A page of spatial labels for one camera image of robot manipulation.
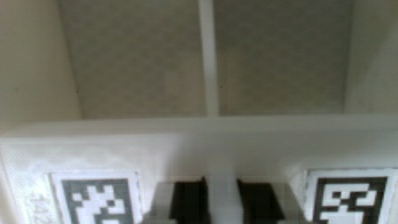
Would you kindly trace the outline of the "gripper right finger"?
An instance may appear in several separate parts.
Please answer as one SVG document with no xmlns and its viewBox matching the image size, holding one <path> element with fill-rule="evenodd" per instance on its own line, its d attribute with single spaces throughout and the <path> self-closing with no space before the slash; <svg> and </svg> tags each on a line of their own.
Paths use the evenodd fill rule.
<svg viewBox="0 0 398 224">
<path fill-rule="evenodd" d="M 244 207 L 244 224 L 278 224 L 283 220 L 283 210 L 273 185 L 269 183 L 239 181 L 239 191 Z"/>
</svg>

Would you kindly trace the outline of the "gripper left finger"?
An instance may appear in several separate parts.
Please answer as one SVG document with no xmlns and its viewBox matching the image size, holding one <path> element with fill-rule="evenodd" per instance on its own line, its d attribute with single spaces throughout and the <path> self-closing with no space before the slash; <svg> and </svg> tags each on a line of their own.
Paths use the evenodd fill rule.
<svg viewBox="0 0 398 224">
<path fill-rule="evenodd" d="M 198 181 L 175 184 L 170 218 L 177 224 L 210 224 L 209 183 Z"/>
</svg>

